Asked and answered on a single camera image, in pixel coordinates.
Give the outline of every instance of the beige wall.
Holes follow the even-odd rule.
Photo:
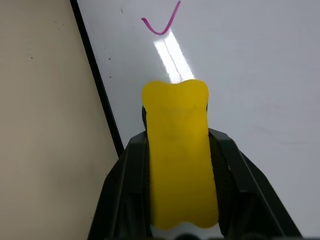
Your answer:
[[[0,0],[0,239],[86,239],[116,160],[69,0]]]

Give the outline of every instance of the yellow sponge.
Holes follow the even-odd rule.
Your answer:
[[[157,228],[169,229],[181,222],[209,228],[218,222],[208,97],[207,85],[195,79],[144,86],[151,223]]]

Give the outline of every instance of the magenta curved mark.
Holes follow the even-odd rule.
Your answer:
[[[181,1],[178,1],[177,4],[175,5],[175,8],[174,8],[173,13],[172,13],[172,15],[171,15],[171,17],[170,17],[170,20],[169,20],[168,24],[166,25],[165,29],[163,30],[163,32],[157,32],[157,31],[155,31],[155,30],[152,28],[152,26],[150,25],[150,23],[148,22],[148,20],[147,20],[146,18],[143,17],[143,18],[141,18],[141,19],[142,19],[142,21],[144,22],[144,24],[147,26],[147,28],[148,28],[151,32],[153,32],[153,33],[156,34],[156,35],[161,36],[161,35],[165,34],[166,32],[168,32],[169,28],[171,27],[171,24],[172,24],[172,22],[173,22],[174,19],[175,19],[175,16],[176,16],[176,13],[177,13],[178,8],[179,8],[179,6],[180,6],[180,3],[181,3]]]

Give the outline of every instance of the whiteboard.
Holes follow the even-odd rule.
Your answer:
[[[78,0],[124,146],[144,130],[145,83],[207,83],[209,127],[268,177],[305,236],[320,235],[320,1]]]

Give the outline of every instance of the white surface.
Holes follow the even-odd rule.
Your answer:
[[[0,240],[85,240],[117,160],[69,0],[0,0]]]
[[[144,130],[145,83],[203,80],[209,127],[266,174],[305,236],[320,236],[320,1],[182,0],[165,36],[141,18],[162,31],[176,1],[78,3],[124,145]]]

